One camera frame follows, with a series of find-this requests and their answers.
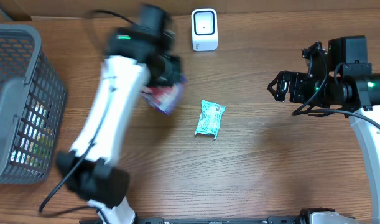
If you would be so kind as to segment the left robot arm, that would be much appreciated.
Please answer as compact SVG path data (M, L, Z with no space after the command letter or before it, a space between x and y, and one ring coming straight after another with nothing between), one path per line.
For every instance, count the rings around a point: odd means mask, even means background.
M174 33L165 10L145 4L138 22L111 35L95 100L81 133L56 163L61 185L96 210L100 223L135 223L126 194L129 174L117 167L131 113L140 95L180 93L181 61L171 55Z

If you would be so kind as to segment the teal wet wipes packet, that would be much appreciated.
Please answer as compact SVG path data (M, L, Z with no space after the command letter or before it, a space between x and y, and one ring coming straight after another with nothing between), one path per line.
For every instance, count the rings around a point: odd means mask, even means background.
M194 135L202 134L213 136L216 140L221 126L221 119L225 112L226 106L218 103L202 100L201 113Z

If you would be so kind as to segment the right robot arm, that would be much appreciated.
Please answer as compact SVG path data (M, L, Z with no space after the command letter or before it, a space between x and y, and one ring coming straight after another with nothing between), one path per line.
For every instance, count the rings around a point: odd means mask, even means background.
M350 121L364 159L372 201L371 223L380 223L380 73L368 61L366 37L347 36L302 49L308 70L281 71L267 89L276 101L300 106L293 116L342 114Z

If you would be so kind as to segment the red purple snack packet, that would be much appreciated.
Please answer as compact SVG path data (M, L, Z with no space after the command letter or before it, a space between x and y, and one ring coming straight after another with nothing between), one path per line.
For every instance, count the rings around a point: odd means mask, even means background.
M151 107L170 115L182 97L186 82L187 78L183 77L179 83L172 86L145 86L141 91L141 96Z

